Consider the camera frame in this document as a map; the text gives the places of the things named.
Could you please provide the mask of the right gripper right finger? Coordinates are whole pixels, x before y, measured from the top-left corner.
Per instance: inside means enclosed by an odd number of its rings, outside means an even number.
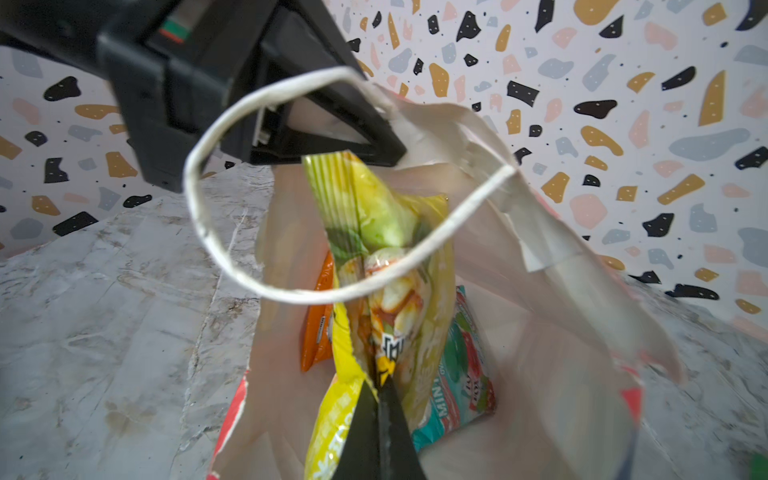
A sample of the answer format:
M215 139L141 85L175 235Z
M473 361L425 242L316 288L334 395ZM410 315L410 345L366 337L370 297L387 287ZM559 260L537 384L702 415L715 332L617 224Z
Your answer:
M391 377L379 388L378 398L379 478L426 480Z

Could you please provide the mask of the red paper bag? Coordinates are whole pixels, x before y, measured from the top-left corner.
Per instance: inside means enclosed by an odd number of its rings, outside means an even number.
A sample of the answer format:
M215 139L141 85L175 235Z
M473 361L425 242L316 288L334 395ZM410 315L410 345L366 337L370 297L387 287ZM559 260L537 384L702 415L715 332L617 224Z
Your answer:
M295 76L246 95L222 113L188 154L184 194L196 233L223 273L260 301L239 397L222 428L214 479L297 479L309 417L327 369L303 376L296 351L306 274L320 256L320 227L295 165L277 166L260 227L260 272L240 268L220 240L200 169L225 131L257 110L350 86L389 124L406 154L382 174L392 186L444 193L451 220L441 234L457 249L500 407L421 455L430 479L628 479L638 467L643 386L659 366L685 378L660 323L527 184L498 135L472 110L420 104L348 67Z

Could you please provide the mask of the yellow snack bag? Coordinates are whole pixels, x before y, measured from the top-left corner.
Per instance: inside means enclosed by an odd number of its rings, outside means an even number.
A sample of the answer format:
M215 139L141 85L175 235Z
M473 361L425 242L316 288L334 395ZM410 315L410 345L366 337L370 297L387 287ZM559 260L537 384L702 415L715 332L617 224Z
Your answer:
M450 212L447 196L400 193L354 154L302 161L334 262L333 287L400 262ZM363 394L396 394L412 434L431 417L433 382L452 323L454 252L446 243L417 266L358 299L334 304L335 378L318 411L304 476L335 474Z

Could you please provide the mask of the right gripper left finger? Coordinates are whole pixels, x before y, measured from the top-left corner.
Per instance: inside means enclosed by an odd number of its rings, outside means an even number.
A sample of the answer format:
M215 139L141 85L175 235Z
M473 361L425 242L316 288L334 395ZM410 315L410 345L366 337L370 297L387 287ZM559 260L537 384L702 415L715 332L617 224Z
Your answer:
M363 383L333 480L374 480L379 472L378 403Z

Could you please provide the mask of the teal mint candy bag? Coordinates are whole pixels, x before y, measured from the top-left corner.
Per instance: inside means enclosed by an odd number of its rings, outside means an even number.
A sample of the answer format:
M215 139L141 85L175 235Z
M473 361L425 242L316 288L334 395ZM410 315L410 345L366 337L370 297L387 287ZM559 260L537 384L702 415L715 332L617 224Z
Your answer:
M428 418L411 434L414 448L421 451L495 410L490 368L465 287L459 285L453 320L431 387Z

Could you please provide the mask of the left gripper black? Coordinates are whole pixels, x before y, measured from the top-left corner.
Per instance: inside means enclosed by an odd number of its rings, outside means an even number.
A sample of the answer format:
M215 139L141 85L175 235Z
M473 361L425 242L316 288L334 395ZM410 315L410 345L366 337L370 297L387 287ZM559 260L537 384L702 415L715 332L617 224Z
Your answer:
M107 80L143 178L182 190L184 163L251 85L334 67L361 74L321 1L4 1L1 40ZM313 84L257 121L251 162L349 150L392 167L406 153L354 86Z

